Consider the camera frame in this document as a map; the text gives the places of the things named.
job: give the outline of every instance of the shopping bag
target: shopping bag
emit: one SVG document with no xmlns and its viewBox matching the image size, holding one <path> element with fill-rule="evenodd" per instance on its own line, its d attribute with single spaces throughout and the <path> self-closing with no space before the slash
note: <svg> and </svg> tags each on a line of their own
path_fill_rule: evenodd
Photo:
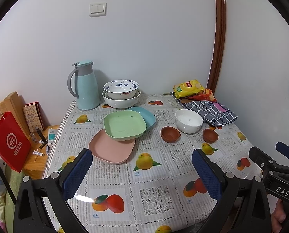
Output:
<svg viewBox="0 0 289 233">
<path fill-rule="evenodd" d="M 15 171 L 21 172 L 30 151 L 30 142 L 11 112 L 1 114 L 0 157 Z"/>
</svg>

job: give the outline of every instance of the human hand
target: human hand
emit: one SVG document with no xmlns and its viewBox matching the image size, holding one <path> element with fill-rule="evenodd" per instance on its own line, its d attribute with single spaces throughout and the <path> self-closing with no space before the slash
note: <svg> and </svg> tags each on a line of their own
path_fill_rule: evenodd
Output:
<svg viewBox="0 0 289 233">
<path fill-rule="evenodd" d="M 281 199 L 276 203 L 275 211 L 272 213 L 272 231 L 279 233 L 281 231 L 281 224 L 286 219 L 286 213 Z"/>
</svg>

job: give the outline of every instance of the brown wooden trim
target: brown wooden trim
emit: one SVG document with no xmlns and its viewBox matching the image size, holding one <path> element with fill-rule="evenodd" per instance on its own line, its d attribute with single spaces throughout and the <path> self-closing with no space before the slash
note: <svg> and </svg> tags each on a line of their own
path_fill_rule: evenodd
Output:
<svg viewBox="0 0 289 233">
<path fill-rule="evenodd" d="M 207 88 L 215 92 L 222 64 L 225 32 L 226 32 L 226 5 L 225 0 L 215 0 L 216 23 L 215 23 L 215 44 L 209 73 Z"/>
</svg>

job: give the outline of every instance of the thermos lid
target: thermos lid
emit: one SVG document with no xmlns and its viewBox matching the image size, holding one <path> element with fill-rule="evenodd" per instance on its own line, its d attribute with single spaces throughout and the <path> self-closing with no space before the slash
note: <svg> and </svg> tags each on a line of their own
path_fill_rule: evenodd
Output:
<svg viewBox="0 0 289 233">
<path fill-rule="evenodd" d="M 80 61 L 80 62 L 77 62 L 77 63 L 74 63 L 72 65 L 75 65 L 75 66 L 85 66 L 85 65 L 93 65 L 94 63 L 91 61 L 91 60 L 84 60 L 84 61 Z"/>
</svg>

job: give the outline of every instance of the pink plate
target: pink plate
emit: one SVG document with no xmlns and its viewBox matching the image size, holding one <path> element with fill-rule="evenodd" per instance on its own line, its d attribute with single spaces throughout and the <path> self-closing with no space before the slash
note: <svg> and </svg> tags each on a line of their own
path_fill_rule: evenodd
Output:
<svg viewBox="0 0 289 233">
<path fill-rule="evenodd" d="M 118 165 L 127 160 L 134 145 L 135 139 L 115 141 L 102 129 L 90 141 L 88 148 L 94 157 Z"/>
</svg>

